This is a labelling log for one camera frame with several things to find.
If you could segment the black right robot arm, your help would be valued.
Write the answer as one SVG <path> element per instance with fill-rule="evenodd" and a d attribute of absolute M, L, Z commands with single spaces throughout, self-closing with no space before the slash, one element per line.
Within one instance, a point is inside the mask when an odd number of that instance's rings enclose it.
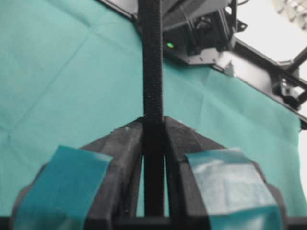
<path fill-rule="evenodd" d="M 237 18 L 236 0 L 162 1 L 163 51 L 188 65 L 214 65 L 233 50 L 247 24 Z"/>

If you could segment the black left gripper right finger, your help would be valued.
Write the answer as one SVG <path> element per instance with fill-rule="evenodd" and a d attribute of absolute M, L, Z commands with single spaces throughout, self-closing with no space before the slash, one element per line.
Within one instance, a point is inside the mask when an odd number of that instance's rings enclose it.
<path fill-rule="evenodd" d="M 165 118 L 170 217 L 178 230 L 284 230 L 280 191 L 260 166 L 185 124 Z"/>

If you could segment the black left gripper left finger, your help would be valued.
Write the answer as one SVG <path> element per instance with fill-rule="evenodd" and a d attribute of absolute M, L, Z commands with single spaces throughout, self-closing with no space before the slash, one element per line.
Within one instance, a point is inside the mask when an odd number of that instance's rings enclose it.
<path fill-rule="evenodd" d="M 140 157 L 138 118 L 82 148 L 58 146 L 23 188 L 11 214 L 13 230 L 110 230 Z"/>

